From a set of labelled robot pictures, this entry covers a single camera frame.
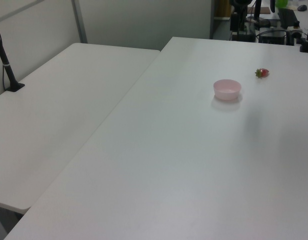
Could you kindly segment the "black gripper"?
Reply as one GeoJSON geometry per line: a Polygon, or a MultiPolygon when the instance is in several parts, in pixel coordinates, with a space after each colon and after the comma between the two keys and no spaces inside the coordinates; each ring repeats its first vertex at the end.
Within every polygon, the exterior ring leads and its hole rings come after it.
{"type": "Polygon", "coordinates": [[[239,30],[244,30],[247,13],[243,10],[246,10],[251,2],[252,0],[229,0],[229,4],[234,7],[234,13],[230,16],[230,31],[238,30],[238,13],[241,11],[239,14],[239,30]]]}

